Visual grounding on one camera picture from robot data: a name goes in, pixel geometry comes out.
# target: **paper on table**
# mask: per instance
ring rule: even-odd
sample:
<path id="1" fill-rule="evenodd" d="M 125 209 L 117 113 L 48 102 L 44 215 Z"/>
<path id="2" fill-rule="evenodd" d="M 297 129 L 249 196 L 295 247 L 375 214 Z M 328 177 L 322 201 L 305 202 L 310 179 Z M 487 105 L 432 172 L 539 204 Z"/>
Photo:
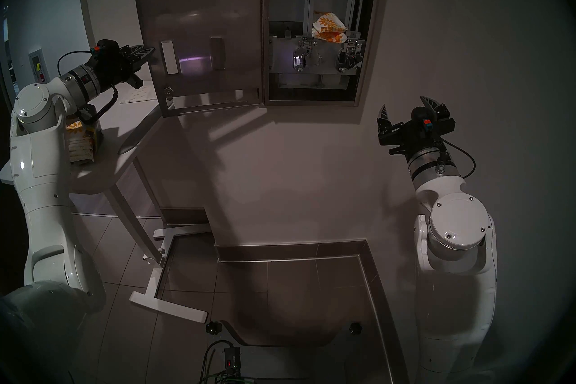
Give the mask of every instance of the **paper on table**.
<path id="1" fill-rule="evenodd" d="M 131 94 L 129 93 L 127 96 L 124 96 L 120 103 L 130 103 L 130 102 L 142 102 L 142 101 L 151 101 L 156 99 L 156 91 L 154 90 L 154 84 L 151 82 L 144 83 L 143 86 L 138 88 L 137 90 L 133 90 Z"/>

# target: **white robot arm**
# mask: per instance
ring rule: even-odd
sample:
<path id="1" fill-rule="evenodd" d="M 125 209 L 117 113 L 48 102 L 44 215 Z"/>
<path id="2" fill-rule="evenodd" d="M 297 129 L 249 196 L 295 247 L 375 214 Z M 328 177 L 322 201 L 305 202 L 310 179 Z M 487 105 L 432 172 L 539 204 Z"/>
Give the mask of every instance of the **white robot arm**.
<path id="1" fill-rule="evenodd" d="M 381 145 L 397 146 L 390 154 L 406 157 L 423 210 L 414 224 L 420 341 L 416 381 L 460 382 L 473 374 L 494 315 L 496 231 L 484 205 L 462 191 L 465 177 L 444 145 L 441 135 L 454 130 L 454 119 L 443 103 L 421 100 L 425 106 L 416 107 L 409 122 L 394 126 L 383 106 L 378 138 Z M 489 372 L 480 374 L 491 378 Z"/>
<path id="2" fill-rule="evenodd" d="M 18 94 L 10 128 L 10 164 L 14 187 L 28 227 L 24 287 L 1 302 L 0 316 L 12 323 L 29 352 L 44 366 L 63 362 L 74 352 L 75 332 L 84 316 L 105 303 L 100 275 L 76 236 L 70 211 L 70 160 L 66 116 L 84 121 L 80 108 L 113 88 L 109 104 L 85 120 L 90 123 L 116 101 L 115 85 L 142 86 L 138 71 L 154 48 L 122 47 L 101 40 L 90 60 L 47 84 L 28 85 Z"/>

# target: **black knob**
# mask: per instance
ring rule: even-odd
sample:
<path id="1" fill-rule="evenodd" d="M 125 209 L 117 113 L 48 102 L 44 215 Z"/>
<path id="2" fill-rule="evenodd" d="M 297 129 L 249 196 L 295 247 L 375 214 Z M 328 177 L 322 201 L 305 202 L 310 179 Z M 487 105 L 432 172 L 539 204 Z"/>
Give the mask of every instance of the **black knob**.
<path id="1" fill-rule="evenodd" d="M 220 332 L 220 324 L 218 322 L 208 322 L 206 324 L 206 333 L 209 335 L 217 335 Z"/>
<path id="2" fill-rule="evenodd" d="M 352 322 L 350 324 L 350 333 L 353 335 L 359 335 L 362 333 L 362 325 L 359 322 Z"/>

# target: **tiled floor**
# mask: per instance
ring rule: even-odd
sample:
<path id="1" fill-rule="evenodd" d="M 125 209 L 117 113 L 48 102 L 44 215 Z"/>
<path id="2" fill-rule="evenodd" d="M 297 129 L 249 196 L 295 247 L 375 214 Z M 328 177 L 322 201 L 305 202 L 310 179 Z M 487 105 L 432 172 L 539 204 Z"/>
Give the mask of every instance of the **tiled floor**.
<path id="1" fill-rule="evenodd" d="M 141 219 L 151 236 L 159 219 Z M 86 323 L 71 372 L 79 383 L 196 382 L 209 342 L 203 324 L 129 301 L 145 291 L 151 267 L 118 218 L 74 215 L 107 293 Z M 348 382 L 386 382 L 384 354 L 357 257 L 219 263 L 211 234 L 175 240 L 159 297 L 207 311 L 251 345 L 323 345 L 359 321 L 372 347 Z"/>

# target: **orange floral wrapper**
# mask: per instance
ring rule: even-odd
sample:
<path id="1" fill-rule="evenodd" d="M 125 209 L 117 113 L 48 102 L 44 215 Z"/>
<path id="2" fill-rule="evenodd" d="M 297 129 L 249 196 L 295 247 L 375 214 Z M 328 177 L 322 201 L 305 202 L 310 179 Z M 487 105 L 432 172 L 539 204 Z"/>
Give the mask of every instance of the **orange floral wrapper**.
<path id="1" fill-rule="evenodd" d="M 334 43 L 342 43 L 347 40 L 346 26 L 332 12 L 324 14 L 312 25 L 312 36 Z"/>

